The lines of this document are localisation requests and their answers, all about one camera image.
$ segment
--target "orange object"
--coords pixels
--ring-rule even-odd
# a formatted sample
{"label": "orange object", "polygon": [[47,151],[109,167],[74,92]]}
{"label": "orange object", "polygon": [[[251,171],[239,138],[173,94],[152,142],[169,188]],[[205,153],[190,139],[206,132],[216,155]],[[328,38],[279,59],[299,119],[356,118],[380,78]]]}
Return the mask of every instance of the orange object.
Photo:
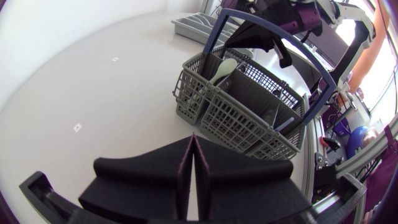
{"label": "orange object", "polygon": [[359,85],[361,84],[363,78],[370,71],[374,61],[377,58],[377,55],[380,52],[384,38],[386,38],[386,27],[388,27],[388,22],[390,17],[386,9],[384,8],[383,4],[379,6],[378,0],[375,0],[375,3],[376,3],[376,9],[374,11],[373,24],[374,24],[374,29],[376,31],[376,38],[373,39],[373,43],[370,45],[370,47],[363,51],[358,61],[354,65],[353,76],[351,80],[348,82],[348,85],[350,87],[349,89],[350,93],[355,93],[355,91],[358,89]]}

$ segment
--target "blue handle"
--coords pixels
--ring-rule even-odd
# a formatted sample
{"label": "blue handle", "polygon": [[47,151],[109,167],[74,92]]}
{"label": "blue handle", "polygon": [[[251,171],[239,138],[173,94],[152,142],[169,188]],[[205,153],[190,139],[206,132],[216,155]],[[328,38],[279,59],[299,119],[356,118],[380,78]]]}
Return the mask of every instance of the blue handle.
{"label": "blue handle", "polygon": [[253,22],[257,25],[260,25],[260,26],[270,30],[271,32],[277,34],[281,38],[284,38],[285,40],[289,41],[292,45],[294,45],[296,48],[298,48],[314,64],[315,68],[318,69],[321,76],[323,77],[323,80],[326,81],[327,86],[322,91],[320,97],[317,99],[315,104],[305,113],[303,122],[304,122],[304,124],[308,124],[313,119],[313,117],[315,117],[315,115],[317,115],[317,113],[322,109],[322,106],[329,100],[329,97],[332,95],[332,93],[334,92],[334,90],[336,88],[336,83],[333,81],[329,72],[325,70],[325,68],[322,66],[322,64],[303,45],[303,43],[301,43],[295,37],[290,35],[288,32],[284,31],[277,25],[275,25],[265,19],[261,19],[260,17],[257,17],[255,15],[237,11],[237,10],[233,10],[233,9],[221,10],[221,13],[218,16],[218,19],[216,21],[216,24],[214,25],[213,30],[211,31],[209,39],[207,40],[205,49],[203,50],[204,53],[207,54],[207,53],[211,52],[211,50],[215,46],[216,41],[217,41],[218,37],[220,36],[220,33],[223,30],[223,27],[224,27],[229,16],[233,16],[233,17],[237,17],[240,19],[244,19],[246,21]]}

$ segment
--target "white table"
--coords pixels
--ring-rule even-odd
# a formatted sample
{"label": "white table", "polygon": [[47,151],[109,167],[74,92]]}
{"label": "white table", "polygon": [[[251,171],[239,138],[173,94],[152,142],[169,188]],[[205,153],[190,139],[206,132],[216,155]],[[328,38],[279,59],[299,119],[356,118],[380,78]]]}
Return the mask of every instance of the white table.
{"label": "white table", "polygon": [[[201,136],[177,116],[172,96],[182,63],[204,48],[174,34],[170,21],[186,15],[149,14],[103,29],[48,61],[9,100],[0,114],[0,191],[21,223],[44,222],[18,188],[37,170],[79,205],[95,178],[95,159],[138,156]],[[308,92],[273,53],[259,50],[257,58],[298,93]],[[303,153],[292,162],[292,180],[301,187]],[[196,214],[190,205],[188,217]]]}

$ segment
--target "blue ball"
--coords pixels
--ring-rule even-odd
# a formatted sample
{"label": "blue ball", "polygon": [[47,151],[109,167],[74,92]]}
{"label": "blue ball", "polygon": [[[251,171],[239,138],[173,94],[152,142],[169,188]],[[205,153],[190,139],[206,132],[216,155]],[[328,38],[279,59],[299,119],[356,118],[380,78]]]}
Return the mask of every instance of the blue ball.
{"label": "blue ball", "polygon": [[346,147],[346,153],[348,159],[355,155],[355,149],[362,147],[363,137],[367,130],[368,127],[359,126],[349,136]]}

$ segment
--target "white spoon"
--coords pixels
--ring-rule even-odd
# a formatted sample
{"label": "white spoon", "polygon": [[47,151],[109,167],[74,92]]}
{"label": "white spoon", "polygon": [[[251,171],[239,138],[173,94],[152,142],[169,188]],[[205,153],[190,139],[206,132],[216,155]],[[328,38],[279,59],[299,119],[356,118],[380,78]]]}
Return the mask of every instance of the white spoon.
{"label": "white spoon", "polygon": [[[211,80],[209,82],[211,84],[214,84],[218,79],[229,75],[230,73],[232,73],[234,71],[234,69],[236,68],[237,64],[238,63],[233,58],[229,58],[229,59],[224,60],[218,66],[216,75],[214,75],[213,78],[211,78]],[[205,89],[199,90],[200,94],[203,94],[204,92],[205,92]],[[193,100],[197,100],[197,99],[199,99],[199,96],[197,94],[195,94],[192,97],[192,99]]]}

